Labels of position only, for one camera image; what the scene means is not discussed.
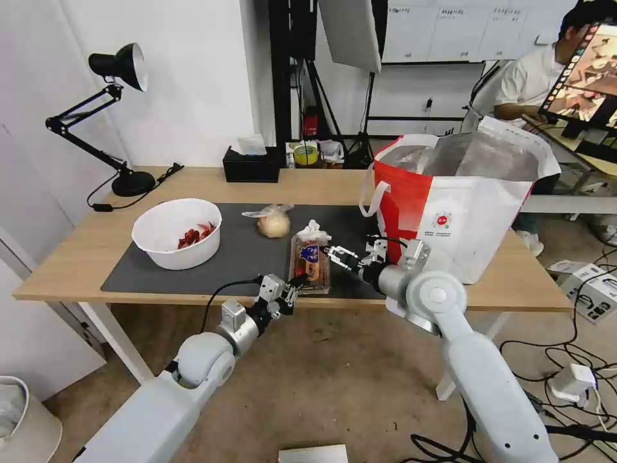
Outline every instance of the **wastebasket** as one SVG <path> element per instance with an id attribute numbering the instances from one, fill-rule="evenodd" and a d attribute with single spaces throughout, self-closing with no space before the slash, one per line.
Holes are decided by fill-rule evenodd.
<path id="1" fill-rule="evenodd" d="M 60 445 L 62 423 L 14 376 L 0 376 L 0 384 L 19 385 L 26 408 L 13 432 L 0 439 L 0 463 L 47 463 Z"/>

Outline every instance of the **white t-shirt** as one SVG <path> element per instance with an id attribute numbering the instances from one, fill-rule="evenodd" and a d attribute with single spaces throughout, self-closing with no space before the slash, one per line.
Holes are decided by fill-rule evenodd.
<path id="1" fill-rule="evenodd" d="M 495 106 L 514 103 L 521 106 L 540 106 L 550 93 L 564 65 L 555 61 L 554 45 L 547 45 L 527 53 L 510 63 L 501 77 Z"/>

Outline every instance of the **person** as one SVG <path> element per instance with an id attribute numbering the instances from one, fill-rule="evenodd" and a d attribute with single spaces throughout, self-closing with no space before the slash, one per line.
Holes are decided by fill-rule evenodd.
<path id="1" fill-rule="evenodd" d="M 557 42 L 536 48 L 506 67 L 497 90 L 494 116 L 518 127 L 525 125 L 522 119 L 524 114 L 546 122 L 538 113 L 540 106 L 557 83 L 590 25 L 610 23 L 613 17 L 617 17 L 617 4 L 613 0 L 579 1 L 564 17 Z M 539 180 L 532 193 L 551 194 L 558 179 L 559 176 L 551 176 Z M 535 214 L 520 213 L 512 228 L 534 256 L 542 253 L 544 245 L 538 235 Z"/>

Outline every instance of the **red food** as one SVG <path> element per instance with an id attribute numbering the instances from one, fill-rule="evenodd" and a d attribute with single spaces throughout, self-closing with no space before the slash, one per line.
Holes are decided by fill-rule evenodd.
<path id="1" fill-rule="evenodd" d="M 199 233 L 198 230 L 194 230 L 191 228 L 184 234 L 184 238 L 178 240 L 178 249 L 187 248 L 188 246 L 192 246 L 208 237 L 214 230 L 216 230 L 216 226 L 212 222 L 208 222 L 208 225 L 197 224 L 198 228 L 202 229 L 202 232 Z"/>
<path id="2" fill-rule="evenodd" d="M 203 230 L 201 232 L 201 239 L 206 238 L 209 234 L 214 232 L 216 228 L 212 222 L 208 222 L 208 225 L 197 224 L 197 226 Z"/>

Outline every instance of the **wooden table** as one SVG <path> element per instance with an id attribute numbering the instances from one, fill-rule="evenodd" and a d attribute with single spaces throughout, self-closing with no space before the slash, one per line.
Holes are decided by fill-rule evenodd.
<path id="1" fill-rule="evenodd" d="M 155 177 L 165 170 L 139 169 Z M 365 174 L 354 170 L 284 169 L 279 183 L 226 183 L 221 169 L 187 167 L 130 208 L 88 215 L 14 295 L 20 300 L 79 303 L 137 380 L 144 382 L 152 373 L 106 304 L 205 305 L 210 297 L 101 291 L 101 285 L 131 243 L 133 223 L 144 211 L 162 201 L 182 197 L 203 198 L 214 203 L 355 205 Z M 113 195 L 107 199 L 115 205 L 127 202 L 126 198 Z M 568 299 L 512 232 L 506 236 L 482 279 L 467 291 L 469 310 L 494 314 L 479 330 L 490 337 L 497 334 L 511 312 L 572 310 Z M 215 301 L 220 304 L 225 298 L 220 296 Z M 381 310 L 384 302 L 299 298 L 297 306 Z"/>
<path id="2" fill-rule="evenodd" d="M 586 154 L 577 152 L 586 132 L 583 131 L 576 139 L 565 138 L 562 136 L 567 122 L 559 120 L 556 124 L 541 123 L 537 120 L 524 115 L 523 119 L 527 122 L 527 129 L 539 134 L 546 141 L 553 145 L 553 151 L 557 160 L 562 164 L 576 164 L 584 169 L 580 179 L 571 188 L 568 194 L 555 194 L 537 196 L 532 195 L 523 205 L 525 212 L 539 213 L 580 213 L 596 214 L 615 214 L 617 213 L 617 201 L 613 197 L 591 196 L 582 194 L 581 189 L 588 183 L 592 174 L 614 180 L 617 178 L 617 164 L 601 159 L 596 159 Z M 559 154 L 563 153 L 567 159 L 560 159 Z"/>

